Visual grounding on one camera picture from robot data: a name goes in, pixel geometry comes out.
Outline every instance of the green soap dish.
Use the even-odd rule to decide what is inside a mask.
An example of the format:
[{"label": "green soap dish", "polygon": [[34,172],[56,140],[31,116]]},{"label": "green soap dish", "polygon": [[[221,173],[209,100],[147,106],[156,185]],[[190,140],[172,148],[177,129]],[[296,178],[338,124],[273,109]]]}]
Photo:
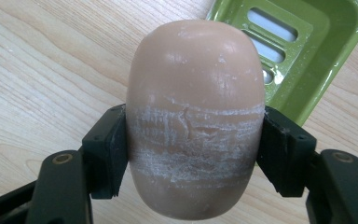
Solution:
[{"label": "green soap dish", "polygon": [[260,54],[266,105],[302,125],[358,42],[358,0],[216,0]]}]

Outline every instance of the soap bar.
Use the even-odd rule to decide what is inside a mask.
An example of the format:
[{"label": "soap bar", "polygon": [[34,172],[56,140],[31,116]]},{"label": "soap bar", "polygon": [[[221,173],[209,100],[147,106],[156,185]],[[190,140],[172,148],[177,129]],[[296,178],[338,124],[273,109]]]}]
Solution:
[{"label": "soap bar", "polygon": [[135,52],[126,102],[132,178],[172,218],[224,214],[255,165],[264,81],[252,41],[217,21],[174,21]]}]

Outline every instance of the wooden table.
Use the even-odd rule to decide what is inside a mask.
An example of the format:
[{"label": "wooden table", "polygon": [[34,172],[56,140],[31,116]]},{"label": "wooden table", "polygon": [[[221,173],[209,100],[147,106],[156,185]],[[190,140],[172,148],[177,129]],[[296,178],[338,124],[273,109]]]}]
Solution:
[{"label": "wooden table", "polygon": [[[131,59],[168,21],[205,18],[212,0],[0,0],[0,195],[37,178],[41,161],[81,139],[126,98]],[[304,128],[318,149],[358,156],[358,45]],[[307,223],[305,197],[284,199],[258,167],[241,200],[201,223]],[[118,198],[93,201],[95,223],[182,223],[150,210],[129,169]]]}]

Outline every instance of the black plastic part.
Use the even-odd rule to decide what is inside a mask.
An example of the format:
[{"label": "black plastic part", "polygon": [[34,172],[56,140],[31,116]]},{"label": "black plastic part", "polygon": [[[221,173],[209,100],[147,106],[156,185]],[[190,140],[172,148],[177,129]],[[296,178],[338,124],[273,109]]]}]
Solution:
[{"label": "black plastic part", "polygon": [[66,150],[43,161],[26,223],[92,223],[80,152]]},{"label": "black plastic part", "polygon": [[304,173],[316,139],[276,109],[266,106],[257,163],[283,197],[301,197]]},{"label": "black plastic part", "polygon": [[107,110],[82,141],[81,151],[90,164],[93,199],[118,196],[128,156],[125,105]]},{"label": "black plastic part", "polygon": [[310,223],[358,223],[358,158],[328,149],[308,172]]},{"label": "black plastic part", "polygon": [[0,197],[0,223],[23,223],[27,208],[13,212],[32,199],[35,181]]}]

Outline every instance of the table surface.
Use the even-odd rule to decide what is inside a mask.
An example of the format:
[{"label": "table surface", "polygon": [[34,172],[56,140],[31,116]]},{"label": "table surface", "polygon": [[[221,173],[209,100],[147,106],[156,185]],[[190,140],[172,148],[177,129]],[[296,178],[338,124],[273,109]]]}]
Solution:
[{"label": "table surface", "polygon": [[[205,18],[212,0],[0,0],[0,195],[37,178],[41,161],[81,139],[126,98],[133,54],[150,31]],[[318,150],[358,156],[358,45],[303,126]],[[201,223],[308,223],[306,197],[284,199],[258,167],[241,200]],[[150,210],[129,169],[95,223],[182,223]]]}]

